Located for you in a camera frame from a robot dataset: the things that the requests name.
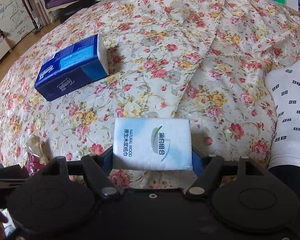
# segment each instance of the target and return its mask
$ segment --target wooden floor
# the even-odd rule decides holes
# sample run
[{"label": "wooden floor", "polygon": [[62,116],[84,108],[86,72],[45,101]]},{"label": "wooden floor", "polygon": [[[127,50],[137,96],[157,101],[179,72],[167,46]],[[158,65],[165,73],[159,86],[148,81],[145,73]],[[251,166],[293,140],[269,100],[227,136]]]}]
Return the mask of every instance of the wooden floor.
[{"label": "wooden floor", "polygon": [[25,36],[13,49],[12,52],[8,52],[0,60],[0,82],[12,66],[12,64],[22,56],[33,44],[41,39],[42,36],[53,30],[56,26],[60,24],[59,21],[56,21],[53,24],[50,24],[46,27],[43,27],[38,33],[29,33]]}]

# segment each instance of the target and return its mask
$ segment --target tissue pack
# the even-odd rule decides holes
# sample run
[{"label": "tissue pack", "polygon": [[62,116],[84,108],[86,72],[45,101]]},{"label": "tissue pack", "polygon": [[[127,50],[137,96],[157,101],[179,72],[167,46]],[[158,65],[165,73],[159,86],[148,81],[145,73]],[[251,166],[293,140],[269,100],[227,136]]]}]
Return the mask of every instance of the tissue pack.
[{"label": "tissue pack", "polygon": [[108,74],[106,47],[96,34],[45,59],[34,87],[52,101]]},{"label": "tissue pack", "polygon": [[192,170],[188,119],[116,118],[113,168]]}]

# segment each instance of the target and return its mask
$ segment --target bed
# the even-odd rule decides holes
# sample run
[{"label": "bed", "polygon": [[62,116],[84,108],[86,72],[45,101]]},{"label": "bed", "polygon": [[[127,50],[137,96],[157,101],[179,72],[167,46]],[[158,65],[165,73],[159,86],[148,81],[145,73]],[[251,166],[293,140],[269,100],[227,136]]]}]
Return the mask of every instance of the bed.
[{"label": "bed", "polygon": [[[52,102],[34,89],[42,61],[101,33],[110,75]],[[27,160],[39,136],[79,160],[112,145],[116,117],[188,118],[192,143],[268,165],[275,106],[263,78],[300,57],[300,14],[267,0],[105,0],[46,34],[0,83],[0,162]],[[116,170],[118,187],[187,188],[189,171]]]}]

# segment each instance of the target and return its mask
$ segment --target barcode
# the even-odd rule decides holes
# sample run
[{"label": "barcode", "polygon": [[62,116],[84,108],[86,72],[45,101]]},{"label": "barcode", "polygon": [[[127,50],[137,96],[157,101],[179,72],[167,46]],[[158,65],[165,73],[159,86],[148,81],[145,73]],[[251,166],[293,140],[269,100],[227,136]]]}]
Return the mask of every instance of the barcode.
[{"label": "barcode", "polygon": [[44,64],[46,64],[48,61],[52,60],[52,59],[54,58],[54,56],[55,56],[55,54],[52,54],[50,57],[47,57],[47,58],[43,61],[42,65],[44,65]]}]

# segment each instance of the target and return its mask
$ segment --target blue tissue pack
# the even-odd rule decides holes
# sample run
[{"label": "blue tissue pack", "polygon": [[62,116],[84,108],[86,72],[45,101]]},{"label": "blue tissue pack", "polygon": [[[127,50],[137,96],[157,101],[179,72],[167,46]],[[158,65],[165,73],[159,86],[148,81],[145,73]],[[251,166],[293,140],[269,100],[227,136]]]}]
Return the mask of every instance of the blue tissue pack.
[{"label": "blue tissue pack", "polygon": [[108,75],[106,47],[96,34],[46,58],[34,87],[52,101]]}]

